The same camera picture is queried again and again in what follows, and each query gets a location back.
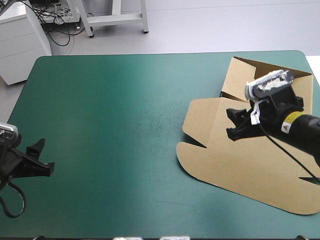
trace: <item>flattened cardboard box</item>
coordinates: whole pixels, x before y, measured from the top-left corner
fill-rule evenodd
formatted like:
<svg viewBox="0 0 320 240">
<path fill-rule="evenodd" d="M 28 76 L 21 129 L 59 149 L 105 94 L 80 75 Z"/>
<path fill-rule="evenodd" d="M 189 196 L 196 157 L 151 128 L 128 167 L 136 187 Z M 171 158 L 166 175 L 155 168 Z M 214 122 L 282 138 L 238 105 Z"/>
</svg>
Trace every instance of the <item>flattened cardboard box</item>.
<svg viewBox="0 0 320 240">
<path fill-rule="evenodd" d="M 296 162 L 264 136 L 232 141 L 226 133 L 226 128 L 234 128 L 226 109 L 250 108 L 244 95 L 246 83 L 279 69 L 293 71 L 292 87 L 304 100 L 304 112 L 311 114 L 311 73 L 233 57 L 221 97 L 193 100 L 184 120 L 183 131 L 206 148 L 180 142 L 177 157 L 182 167 L 201 181 L 290 213 L 318 213 L 320 186 L 300 179 L 311 176 Z M 320 168 L 311 155 L 277 142 L 320 177 Z"/>
</svg>

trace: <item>black cable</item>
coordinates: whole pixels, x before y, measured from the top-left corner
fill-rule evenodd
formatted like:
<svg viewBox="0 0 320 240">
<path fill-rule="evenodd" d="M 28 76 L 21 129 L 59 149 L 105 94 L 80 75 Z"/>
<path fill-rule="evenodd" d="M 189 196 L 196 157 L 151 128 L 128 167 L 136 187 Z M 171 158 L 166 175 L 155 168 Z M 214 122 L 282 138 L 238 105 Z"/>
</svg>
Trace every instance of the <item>black cable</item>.
<svg viewBox="0 0 320 240">
<path fill-rule="evenodd" d="M 82 33 L 83 31 L 85 30 L 85 28 L 82 28 L 80 32 L 77 32 L 77 33 L 70 33 L 70 36 L 76 36 L 76 35 L 79 35 L 80 33 Z M 68 33 L 65 33 L 65 32 L 62 32 L 62 31 L 59 31 L 57 29 L 54 29 L 53 32 L 58 32 L 58 33 L 61 33 L 61 34 L 65 34 L 65 35 L 68 35 Z"/>
<path fill-rule="evenodd" d="M 2 207 L 3 207 L 4 214 L 9 218 L 15 219 L 15 218 L 19 217 L 20 215 L 22 215 L 25 212 L 25 210 L 27 208 L 27 199 L 26 199 L 25 193 L 17 185 L 13 184 L 11 182 L 11 179 L 12 179 L 12 176 L 9 176 L 8 181 L 7 181 L 7 185 L 9 187 L 13 188 L 14 190 L 16 190 L 16 192 L 20 195 L 20 197 L 22 199 L 22 210 L 17 215 L 12 214 L 9 211 L 5 200 L 1 196 L 0 196 L 0 203 L 1 203 Z"/>
<path fill-rule="evenodd" d="M 37 18 L 39 19 L 39 21 L 42 23 L 42 24 L 45 24 L 46 21 L 43 19 L 43 16 L 49 16 L 49 17 L 52 17 L 53 18 L 53 23 L 55 23 L 55 20 L 60 18 L 62 20 L 62 24 L 64 24 L 66 26 L 66 30 L 67 30 L 67 35 L 68 35 L 68 41 L 66 44 L 60 44 L 60 43 L 57 43 L 53 37 L 50 35 L 51 32 L 53 32 L 54 30 L 50 31 L 50 30 L 45 30 L 46 31 L 46 35 L 49 36 L 49 38 L 58 46 L 61 46 L 61 47 L 64 47 L 64 46 L 67 46 L 69 43 L 70 43 L 70 31 L 69 31 L 69 27 L 67 26 L 66 22 L 64 21 L 64 19 L 62 18 L 62 16 L 60 16 L 59 14 L 57 14 L 56 12 L 53 12 L 53 11 L 46 11 L 46 10 L 38 10 L 38 9 L 35 9 L 33 8 L 32 6 L 29 6 L 28 4 L 26 4 L 25 2 L 23 2 L 22 0 L 18 0 L 18 2 L 21 2 L 23 3 L 24 5 L 26 5 L 28 8 L 30 8 L 33 13 L 37 16 Z"/>
<path fill-rule="evenodd" d="M 80 31 L 80 32 L 78 32 L 78 33 L 70 33 L 70 35 L 71 35 L 71 36 L 79 35 L 79 34 L 80 34 L 80 33 L 82 33 L 85 29 L 86 29 L 86 28 L 84 27 L 84 28 L 82 28 L 82 29 L 81 29 L 81 31 Z M 65 33 L 65 32 L 62 32 L 62 31 L 59 31 L 59 30 L 57 30 L 57 29 L 54 29 L 53 31 L 58 32 L 58 33 L 61 33 L 61 34 L 68 35 L 68 33 Z"/>
<path fill-rule="evenodd" d="M 280 148 L 282 151 L 284 151 L 290 158 L 292 158 L 297 164 L 300 165 L 300 167 L 302 167 L 308 174 L 310 174 L 314 180 L 316 180 L 317 183 L 320 184 L 320 180 L 305 166 L 303 165 L 298 159 L 296 159 L 290 152 L 288 152 L 286 149 L 284 149 L 280 144 L 278 144 L 275 140 L 273 140 L 269 134 L 266 132 L 266 130 L 263 128 L 263 126 L 261 125 L 261 123 L 258 123 L 261 131 L 264 133 L 264 135 L 274 144 L 276 145 L 278 148 Z"/>
</svg>

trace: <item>white table frame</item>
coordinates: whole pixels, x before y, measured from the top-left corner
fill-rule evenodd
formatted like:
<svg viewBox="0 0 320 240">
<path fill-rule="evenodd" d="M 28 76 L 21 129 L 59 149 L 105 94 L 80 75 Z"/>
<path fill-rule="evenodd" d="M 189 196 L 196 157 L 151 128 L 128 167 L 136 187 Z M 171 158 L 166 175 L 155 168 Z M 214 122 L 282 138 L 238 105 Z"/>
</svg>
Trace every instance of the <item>white table frame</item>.
<svg viewBox="0 0 320 240">
<path fill-rule="evenodd" d="M 143 23 L 143 32 L 149 32 L 146 0 L 140 0 L 141 13 L 121 14 L 122 0 L 112 0 L 112 15 L 89 16 L 84 0 L 74 0 L 85 27 L 85 31 L 90 38 L 94 37 L 93 27 L 111 26 L 128 23 Z"/>
</svg>

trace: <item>table surface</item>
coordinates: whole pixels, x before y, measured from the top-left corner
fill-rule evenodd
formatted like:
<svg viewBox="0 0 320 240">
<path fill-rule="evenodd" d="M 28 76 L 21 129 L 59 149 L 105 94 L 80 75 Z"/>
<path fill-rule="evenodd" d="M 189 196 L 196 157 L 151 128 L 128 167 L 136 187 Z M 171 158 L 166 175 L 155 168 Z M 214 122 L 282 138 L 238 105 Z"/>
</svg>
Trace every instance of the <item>table surface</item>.
<svg viewBox="0 0 320 240">
<path fill-rule="evenodd" d="M 196 180 L 176 145 L 193 99 L 218 97 L 233 56 L 311 71 L 299 51 L 39 58 L 9 119 L 23 150 L 46 139 L 51 177 L 15 179 L 23 216 L 0 236 L 294 238 L 320 236 L 320 213 L 295 215 Z M 314 81 L 313 113 L 320 115 Z M 18 211 L 10 189 L 1 196 Z"/>
</svg>

